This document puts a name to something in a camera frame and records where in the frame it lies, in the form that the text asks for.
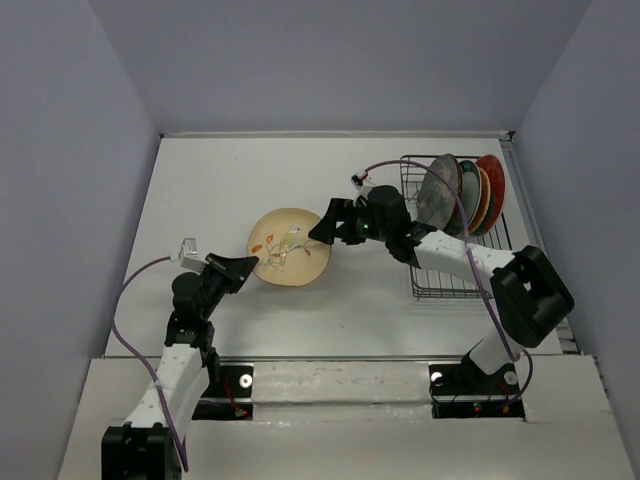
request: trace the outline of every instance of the black wire dish rack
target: black wire dish rack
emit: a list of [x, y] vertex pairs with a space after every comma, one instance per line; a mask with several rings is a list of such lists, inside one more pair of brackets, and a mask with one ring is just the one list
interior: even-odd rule
[[[402, 160], [411, 160], [429, 166], [437, 157], [438, 155], [405, 155], [402, 157]], [[456, 158], [458, 160], [471, 160], [475, 162], [480, 157], [456, 156]], [[407, 208], [412, 218], [416, 218], [418, 214], [418, 192], [420, 191], [425, 173], [426, 170], [414, 165], [406, 163], [400, 165], [402, 196], [407, 202]], [[512, 250], [511, 238], [509, 237], [509, 229], [504, 214], [500, 215], [500, 218], [489, 232], [481, 237], [472, 236], [471, 241], [484, 247]], [[411, 290], [413, 296], [418, 299], [481, 298], [480, 290], [478, 290], [475, 283], [465, 282], [448, 273], [415, 267], [409, 267], [409, 273], [411, 275]]]

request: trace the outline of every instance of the bird design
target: bird design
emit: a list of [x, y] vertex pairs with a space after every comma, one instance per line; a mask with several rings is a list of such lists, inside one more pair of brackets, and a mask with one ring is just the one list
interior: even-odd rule
[[298, 240], [298, 232], [300, 232], [300, 229], [296, 226], [293, 226], [280, 239], [280, 244], [278, 245], [278, 253], [280, 254], [280, 265], [285, 264], [285, 261], [287, 260], [287, 253], [298, 248], [298, 246], [296, 245], [296, 241]]

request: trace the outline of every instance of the beige plate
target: beige plate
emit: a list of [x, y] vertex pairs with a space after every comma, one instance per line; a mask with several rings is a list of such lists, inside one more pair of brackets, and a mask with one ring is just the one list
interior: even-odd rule
[[253, 272], [265, 282], [299, 287], [320, 276], [331, 247], [307, 237], [320, 221], [300, 208], [280, 208], [262, 217], [249, 235], [247, 254], [260, 258]]

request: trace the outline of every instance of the stacked plate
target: stacked plate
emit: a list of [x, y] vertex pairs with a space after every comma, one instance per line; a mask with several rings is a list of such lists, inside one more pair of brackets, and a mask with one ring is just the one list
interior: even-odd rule
[[485, 155], [476, 162], [458, 161], [451, 154], [437, 157], [427, 172], [418, 193], [418, 221], [432, 225], [449, 235], [463, 231], [463, 215], [451, 190], [462, 200], [469, 233], [486, 234], [496, 223], [505, 195], [504, 170], [500, 160]]

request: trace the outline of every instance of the wall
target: wall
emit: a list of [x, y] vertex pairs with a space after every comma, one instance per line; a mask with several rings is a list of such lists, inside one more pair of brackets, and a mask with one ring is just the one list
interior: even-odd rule
[[84, 0], [7, 3], [0, 59], [1, 476], [47, 480], [106, 341], [158, 137]]
[[163, 132], [515, 129], [587, 0], [90, 0]]
[[594, 0], [516, 135], [549, 255], [576, 299], [640, 476], [640, 3]]

